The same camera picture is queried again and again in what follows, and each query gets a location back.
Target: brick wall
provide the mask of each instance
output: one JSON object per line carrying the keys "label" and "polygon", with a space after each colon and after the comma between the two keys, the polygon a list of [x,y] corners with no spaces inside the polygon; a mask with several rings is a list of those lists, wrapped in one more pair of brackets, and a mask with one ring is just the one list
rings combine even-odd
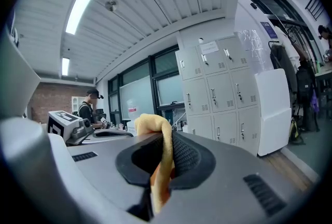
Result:
{"label": "brick wall", "polygon": [[29,102],[32,119],[47,123],[48,112],[64,110],[72,113],[72,96],[85,97],[91,87],[40,83]]}

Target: ceiling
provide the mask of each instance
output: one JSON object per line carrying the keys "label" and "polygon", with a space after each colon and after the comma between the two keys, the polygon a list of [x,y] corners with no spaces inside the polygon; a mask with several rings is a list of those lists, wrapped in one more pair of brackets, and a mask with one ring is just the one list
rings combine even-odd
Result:
{"label": "ceiling", "polygon": [[75,0],[19,0],[15,26],[19,49],[38,73],[61,76],[61,57],[70,58],[69,76],[93,79],[143,39],[180,20],[223,9],[235,14],[229,0],[91,0],[75,35],[65,27]]}

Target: locker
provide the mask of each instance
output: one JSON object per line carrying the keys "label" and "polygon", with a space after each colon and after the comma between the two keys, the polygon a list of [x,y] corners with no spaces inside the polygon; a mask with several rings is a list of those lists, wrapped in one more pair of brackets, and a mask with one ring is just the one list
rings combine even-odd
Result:
{"label": "locker", "polygon": [[239,146],[257,155],[259,145],[260,112],[258,108],[239,112]]}
{"label": "locker", "polygon": [[221,74],[207,78],[211,95],[212,111],[235,109],[234,95],[229,74]]}
{"label": "locker", "polygon": [[198,59],[196,48],[188,48],[176,52],[182,80],[202,76],[202,68]]}
{"label": "locker", "polygon": [[222,49],[219,47],[219,51],[202,54],[201,48],[197,47],[198,57],[201,58],[201,66],[206,75],[226,71],[226,63],[222,54]]}
{"label": "locker", "polygon": [[216,140],[226,144],[237,144],[237,114],[218,114],[214,116]]}
{"label": "locker", "polygon": [[189,117],[188,133],[213,139],[211,116]]}
{"label": "locker", "polygon": [[204,79],[184,81],[183,88],[187,115],[210,113]]}
{"label": "locker", "polygon": [[238,108],[256,105],[258,100],[257,84],[250,69],[231,73],[236,91]]}
{"label": "locker", "polygon": [[238,38],[227,38],[218,41],[229,69],[248,66],[246,53]]}

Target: towel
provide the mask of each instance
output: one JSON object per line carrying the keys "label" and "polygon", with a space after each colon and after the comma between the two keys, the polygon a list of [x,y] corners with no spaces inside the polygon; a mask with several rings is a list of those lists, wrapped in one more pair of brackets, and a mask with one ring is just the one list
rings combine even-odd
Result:
{"label": "towel", "polygon": [[159,213],[170,197],[168,185],[174,167],[172,128],[168,121],[159,115],[141,114],[135,120],[135,129],[138,136],[151,132],[163,133],[161,161],[150,179],[154,209]]}

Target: black backpack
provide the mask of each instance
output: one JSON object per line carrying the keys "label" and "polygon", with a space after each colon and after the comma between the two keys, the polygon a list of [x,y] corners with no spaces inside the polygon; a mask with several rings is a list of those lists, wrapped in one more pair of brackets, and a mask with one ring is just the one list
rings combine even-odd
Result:
{"label": "black backpack", "polygon": [[299,68],[296,73],[297,78],[297,97],[300,103],[311,100],[313,93],[313,83],[307,69]]}

